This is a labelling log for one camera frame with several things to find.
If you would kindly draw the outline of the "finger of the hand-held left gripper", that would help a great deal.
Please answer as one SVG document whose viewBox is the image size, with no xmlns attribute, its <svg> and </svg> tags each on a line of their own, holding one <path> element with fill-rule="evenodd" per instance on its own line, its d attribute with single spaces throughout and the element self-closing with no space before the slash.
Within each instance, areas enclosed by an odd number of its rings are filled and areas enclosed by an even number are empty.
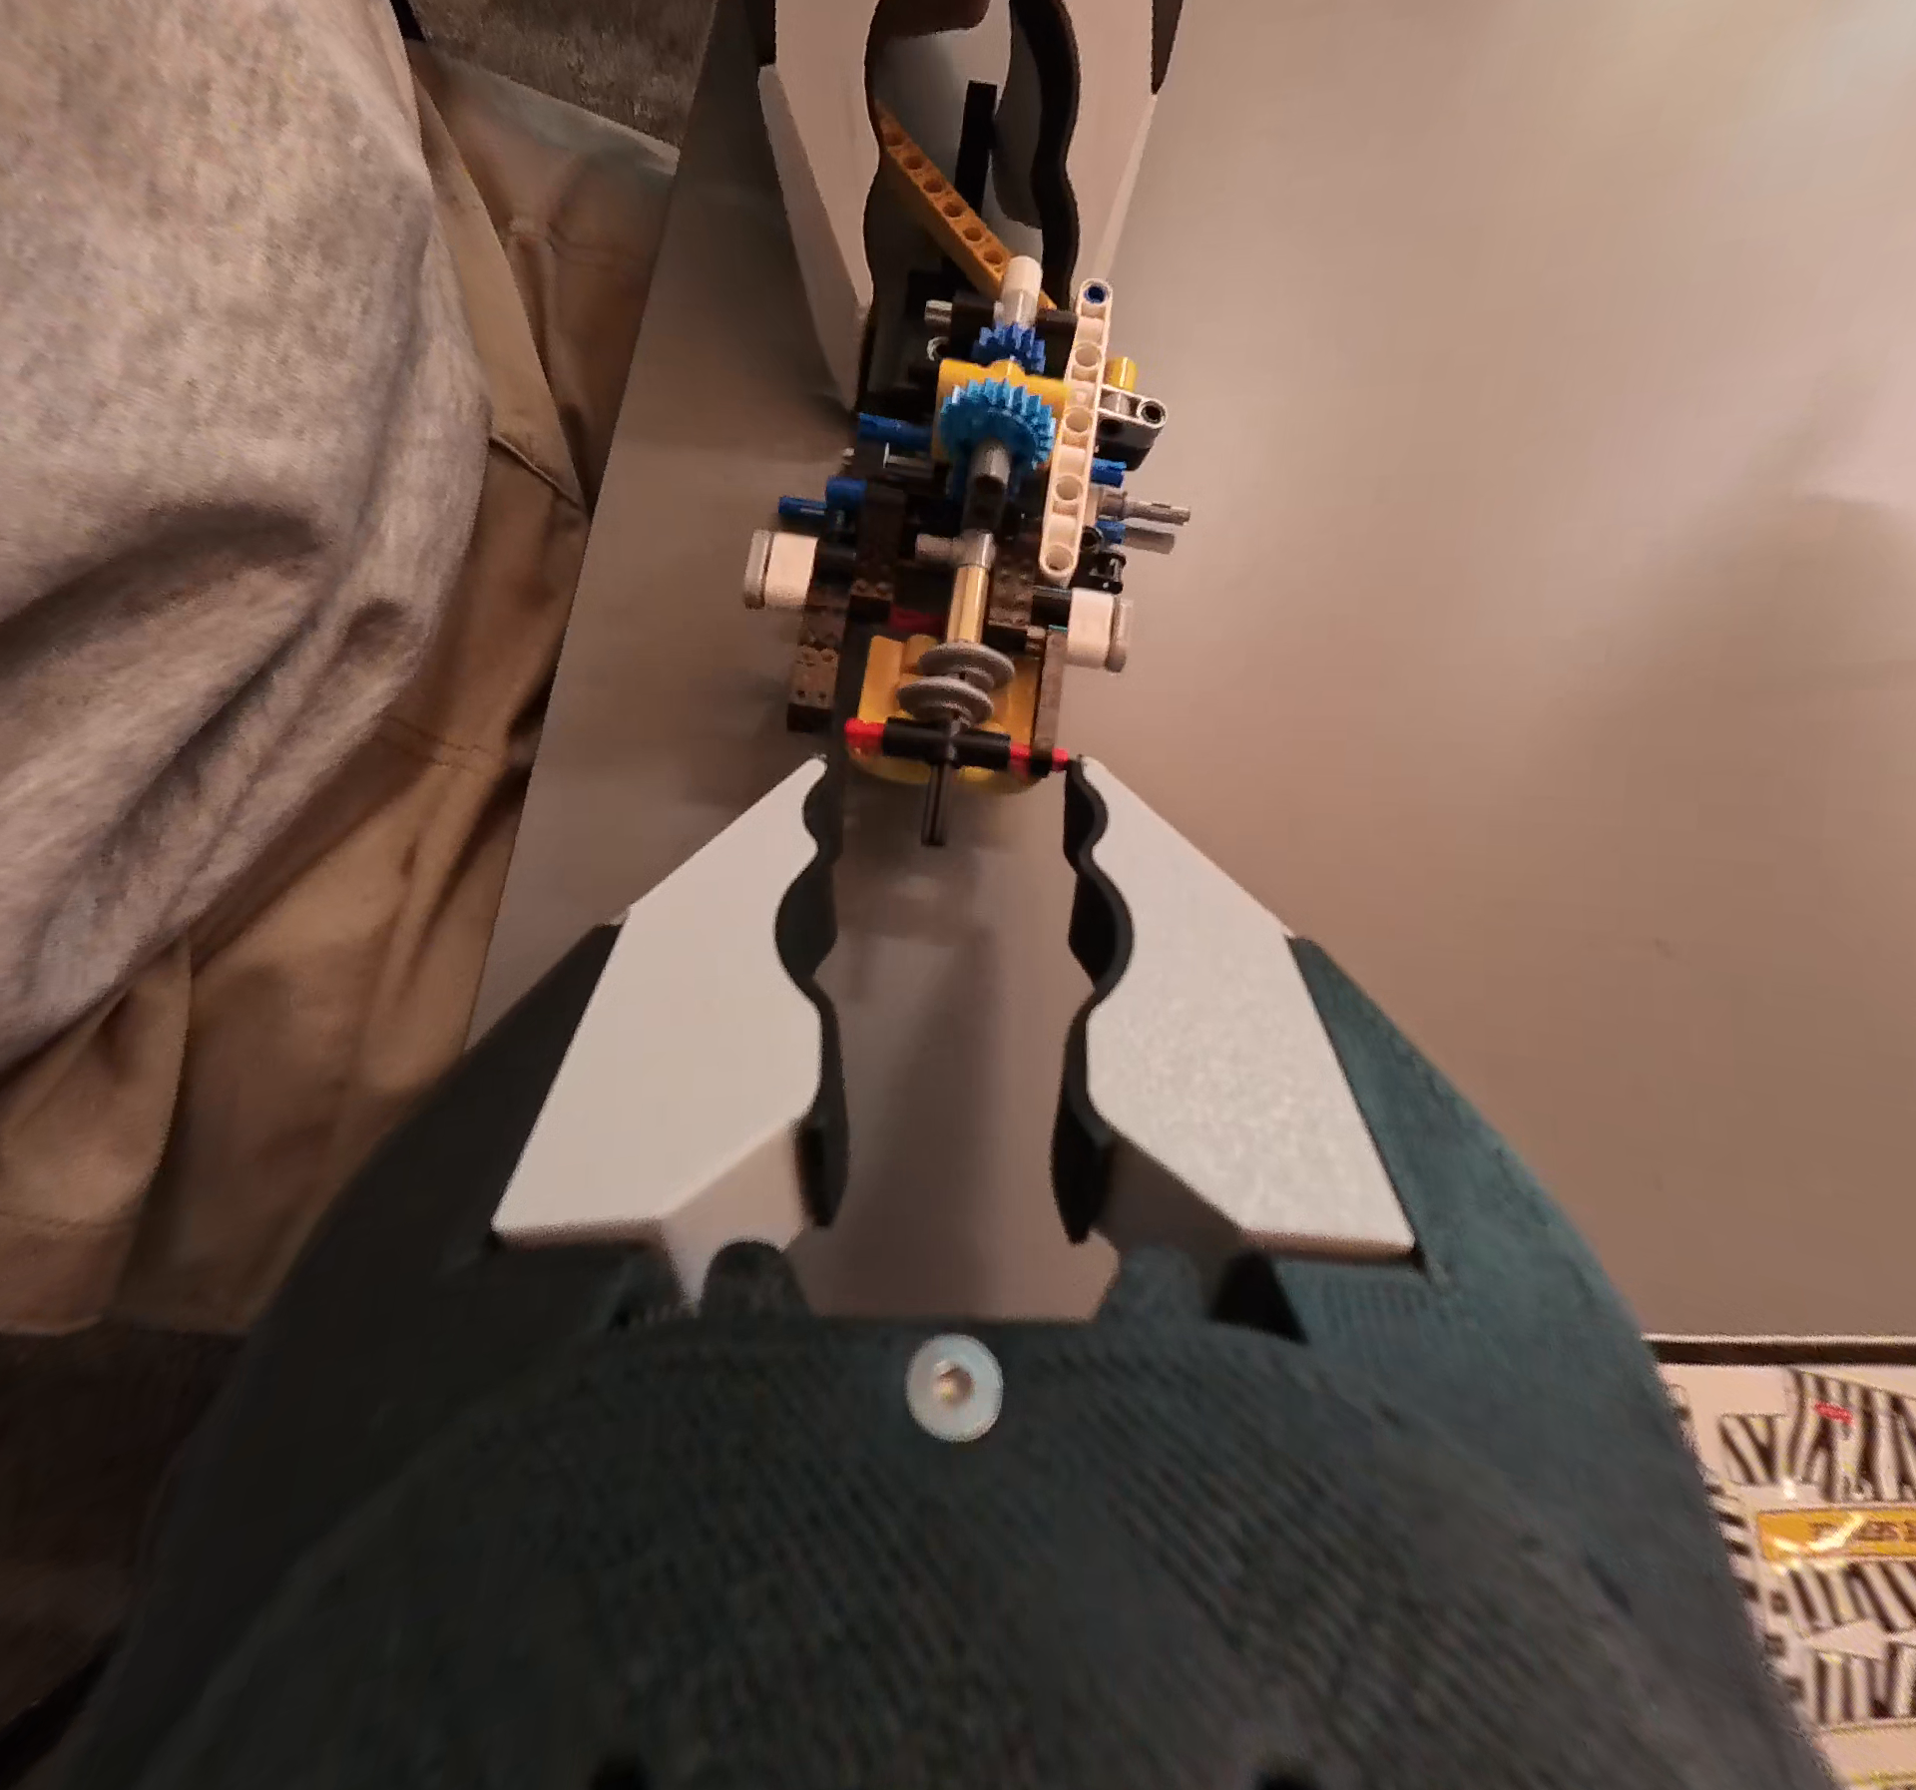
<svg viewBox="0 0 1916 1790">
<path fill-rule="evenodd" d="M 915 29 L 919 0 L 771 0 L 759 100 L 831 392 L 861 396 L 876 274 L 867 207 L 880 172 L 874 53 Z"/>
<path fill-rule="evenodd" d="M 1112 270 L 1185 0 L 1007 0 L 993 192 L 1048 291 Z"/>
</svg>

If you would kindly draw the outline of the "zebra striped sticker sheet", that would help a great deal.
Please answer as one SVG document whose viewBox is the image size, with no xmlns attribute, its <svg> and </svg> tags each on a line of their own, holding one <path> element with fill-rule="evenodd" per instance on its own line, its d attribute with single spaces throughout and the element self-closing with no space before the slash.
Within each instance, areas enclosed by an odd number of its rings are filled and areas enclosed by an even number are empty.
<svg viewBox="0 0 1916 1790">
<path fill-rule="evenodd" d="M 1783 1694 L 1841 1784 L 1909 1788 L 1912 1338 L 1651 1350 Z"/>
</svg>

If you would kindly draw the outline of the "person's beige pants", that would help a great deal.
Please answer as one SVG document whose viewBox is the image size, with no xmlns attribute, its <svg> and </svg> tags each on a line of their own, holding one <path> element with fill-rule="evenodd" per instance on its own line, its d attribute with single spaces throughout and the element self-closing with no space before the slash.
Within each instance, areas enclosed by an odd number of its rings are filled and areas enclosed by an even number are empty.
<svg viewBox="0 0 1916 1790">
<path fill-rule="evenodd" d="M 412 684 L 124 989 L 5 1077 L 5 1334 L 232 1331 L 466 1044 L 676 154 L 411 44 L 492 388 Z"/>
</svg>

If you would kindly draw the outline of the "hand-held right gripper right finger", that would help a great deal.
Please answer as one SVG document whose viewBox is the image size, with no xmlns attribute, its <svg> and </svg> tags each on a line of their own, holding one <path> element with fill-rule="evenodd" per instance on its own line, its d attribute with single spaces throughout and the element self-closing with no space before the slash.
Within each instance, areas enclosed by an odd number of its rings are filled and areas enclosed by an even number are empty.
<svg viewBox="0 0 1916 1790">
<path fill-rule="evenodd" d="M 1052 1201 L 1072 1246 L 1156 1248 L 1218 1291 L 1251 1259 L 1402 1271 L 1421 1246 L 1300 946 L 1228 868 L 1076 758 Z"/>
</svg>

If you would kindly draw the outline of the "multicoloured lego gear assembly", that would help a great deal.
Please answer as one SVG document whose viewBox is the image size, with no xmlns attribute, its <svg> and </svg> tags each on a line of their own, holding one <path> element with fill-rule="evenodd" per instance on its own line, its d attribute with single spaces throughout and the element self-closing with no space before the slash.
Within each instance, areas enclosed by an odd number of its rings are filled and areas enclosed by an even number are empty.
<svg viewBox="0 0 1916 1790">
<path fill-rule="evenodd" d="M 1065 677 L 1125 669 L 1129 556 L 1190 520 L 1134 490 L 1168 410 L 1114 351 L 1112 284 L 1054 300 L 974 203 L 991 119 L 972 81 L 946 174 L 877 109 L 884 180 L 946 266 L 906 276 L 923 351 L 861 396 L 838 468 L 780 500 L 743 574 L 747 610 L 798 616 L 791 730 L 919 787 L 931 847 L 963 787 L 1023 795 L 1065 770 Z"/>
</svg>

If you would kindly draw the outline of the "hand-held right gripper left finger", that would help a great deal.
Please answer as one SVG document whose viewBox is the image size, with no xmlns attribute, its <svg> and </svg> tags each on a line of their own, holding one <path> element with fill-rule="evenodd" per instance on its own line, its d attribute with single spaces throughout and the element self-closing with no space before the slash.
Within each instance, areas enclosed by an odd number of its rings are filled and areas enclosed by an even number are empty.
<svg viewBox="0 0 1916 1790">
<path fill-rule="evenodd" d="M 806 760 L 626 907 L 492 1212 L 505 1246 L 640 1245 L 696 1299 L 726 1248 L 819 1221 L 801 1130 L 827 1026 L 778 921 L 826 859 L 827 777 Z"/>
</svg>

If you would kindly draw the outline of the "person's grey sweatshirt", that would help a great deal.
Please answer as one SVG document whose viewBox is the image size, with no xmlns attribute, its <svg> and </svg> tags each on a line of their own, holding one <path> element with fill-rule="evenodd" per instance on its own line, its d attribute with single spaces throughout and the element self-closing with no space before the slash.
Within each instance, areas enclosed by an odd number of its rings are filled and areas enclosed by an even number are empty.
<svg viewBox="0 0 1916 1790">
<path fill-rule="evenodd" d="M 488 385 L 388 0 L 5 0 L 5 1066 L 425 656 Z"/>
</svg>

